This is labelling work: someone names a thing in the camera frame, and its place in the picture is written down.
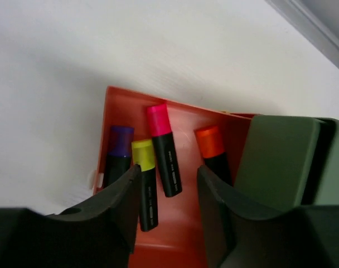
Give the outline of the yellow highlighter marker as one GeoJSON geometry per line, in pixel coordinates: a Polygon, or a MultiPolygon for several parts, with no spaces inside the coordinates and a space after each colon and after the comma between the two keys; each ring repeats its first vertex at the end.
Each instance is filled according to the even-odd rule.
{"type": "Polygon", "coordinates": [[[133,164],[141,168],[139,223],[142,232],[158,226],[156,161],[151,139],[132,142],[133,164]]]}

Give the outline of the pink highlighter marker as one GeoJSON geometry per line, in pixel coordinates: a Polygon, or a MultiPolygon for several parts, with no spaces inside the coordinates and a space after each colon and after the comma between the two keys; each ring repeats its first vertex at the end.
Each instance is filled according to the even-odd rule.
{"type": "Polygon", "coordinates": [[[167,105],[148,107],[147,120],[164,194],[174,197],[182,192],[182,183],[167,105]]]}

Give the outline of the purple highlighter marker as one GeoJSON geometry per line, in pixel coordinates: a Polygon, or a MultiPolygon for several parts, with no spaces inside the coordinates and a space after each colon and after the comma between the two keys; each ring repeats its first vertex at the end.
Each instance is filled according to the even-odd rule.
{"type": "Polygon", "coordinates": [[[111,126],[109,144],[106,152],[103,187],[117,181],[130,168],[132,162],[131,143],[134,139],[134,128],[111,126]]]}

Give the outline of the orange highlighter marker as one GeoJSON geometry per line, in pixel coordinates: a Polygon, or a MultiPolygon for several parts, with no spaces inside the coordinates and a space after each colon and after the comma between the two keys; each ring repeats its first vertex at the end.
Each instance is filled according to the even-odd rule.
{"type": "Polygon", "coordinates": [[[226,149],[217,125],[195,130],[197,144],[205,165],[222,181],[233,185],[226,149]]]}

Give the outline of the green top drawer box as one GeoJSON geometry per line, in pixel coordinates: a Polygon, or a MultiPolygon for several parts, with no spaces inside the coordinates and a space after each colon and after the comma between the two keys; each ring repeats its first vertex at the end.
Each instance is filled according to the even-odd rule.
{"type": "Polygon", "coordinates": [[[339,120],[254,116],[234,187],[280,211],[339,205],[339,120]]]}

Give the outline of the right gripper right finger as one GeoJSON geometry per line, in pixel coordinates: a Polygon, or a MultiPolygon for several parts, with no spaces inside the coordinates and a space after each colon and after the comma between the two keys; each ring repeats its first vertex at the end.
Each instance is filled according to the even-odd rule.
{"type": "Polygon", "coordinates": [[[287,212],[259,204],[197,171],[209,267],[339,267],[339,205],[304,205],[287,212]]]}

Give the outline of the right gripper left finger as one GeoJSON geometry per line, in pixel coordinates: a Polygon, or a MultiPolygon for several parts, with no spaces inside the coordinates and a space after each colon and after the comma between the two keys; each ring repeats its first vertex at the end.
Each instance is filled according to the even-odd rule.
{"type": "Polygon", "coordinates": [[[127,267],[137,233],[141,169],[60,214],[0,208],[0,267],[127,267]]]}

